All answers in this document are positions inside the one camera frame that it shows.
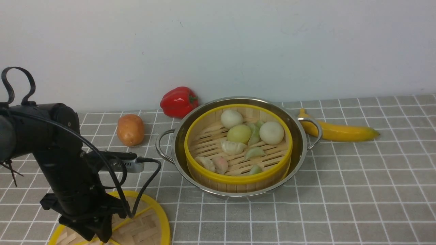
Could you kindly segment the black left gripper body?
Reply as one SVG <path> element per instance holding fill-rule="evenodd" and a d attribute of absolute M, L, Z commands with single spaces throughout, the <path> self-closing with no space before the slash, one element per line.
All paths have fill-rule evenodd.
<path fill-rule="evenodd" d="M 62 148 L 33 152 L 53 191 L 40 204 L 59 213 L 59 223 L 85 240 L 97 236 L 107 242 L 112 236 L 113 214 L 126 217 L 126 211 L 120 199 L 107 194 L 97 171 L 81 154 L 81 149 Z"/>

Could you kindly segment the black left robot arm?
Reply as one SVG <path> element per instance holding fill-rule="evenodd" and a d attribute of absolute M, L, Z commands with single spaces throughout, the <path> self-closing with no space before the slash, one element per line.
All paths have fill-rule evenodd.
<path fill-rule="evenodd" d="M 59 223 L 87 241 L 108 242 L 112 216 L 127 216 L 128 204 L 108 194 L 99 171 L 103 160 L 83 150 L 78 115 L 65 104 L 1 105 L 1 165 L 32 154 L 52 193 L 40 201 L 45 210 L 60 214 Z"/>

